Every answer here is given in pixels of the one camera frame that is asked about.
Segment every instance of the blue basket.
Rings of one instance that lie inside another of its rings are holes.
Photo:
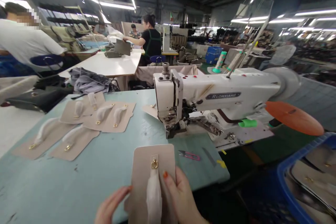
[[[259,174],[243,186],[241,197],[249,212],[261,223],[315,223],[291,194],[285,182],[285,173],[297,160],[322,143],[334,148],[336,134],[328,132],[316,138],[275,168]]]
[[[223,48],[221,47],[208,47],[205,55],[205,61],[208,64],[216,64],[222,51]]]

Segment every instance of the black handbag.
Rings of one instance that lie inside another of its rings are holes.
[[[47,90],[35,89],[19,96],[8,98],[6,102],[19,109],[48,113],[69,93],[72,93],[72,91],[65,92],[57,87],[48,87]]]

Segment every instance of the white t-shirt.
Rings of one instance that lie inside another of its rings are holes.
[[[0,19],[0,49],[8,51],[19,62],[37,72],[50,71],[50,68],[34,65],[29,61],[30,58],[49,54],[60,55],[64,52],[64,49],[43,31],[7,19]],[[60,68],[56,64],[51,67],[54,70]]]
[[[295,50],[296,47],[292,44],[277,47],[273,57],[269,60],[269,63],[273,65],[283,65],[293,56]]]

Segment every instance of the blue stool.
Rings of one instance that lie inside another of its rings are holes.
[[[150,57],[150,61],[152,63],[160,63],[161,62],[161,65],[162,65],[162,62],[166,62],[166,56],[164,56],[164,55],[152,56],[152,57]]]

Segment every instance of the sewing machine brand label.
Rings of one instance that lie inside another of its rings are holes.
[[[223,98],[235,98],[235,97],[240,96],[240,94],[241,92],[209,94],[206,96],[206,99],[214,100],[214,99],[223,99]]]

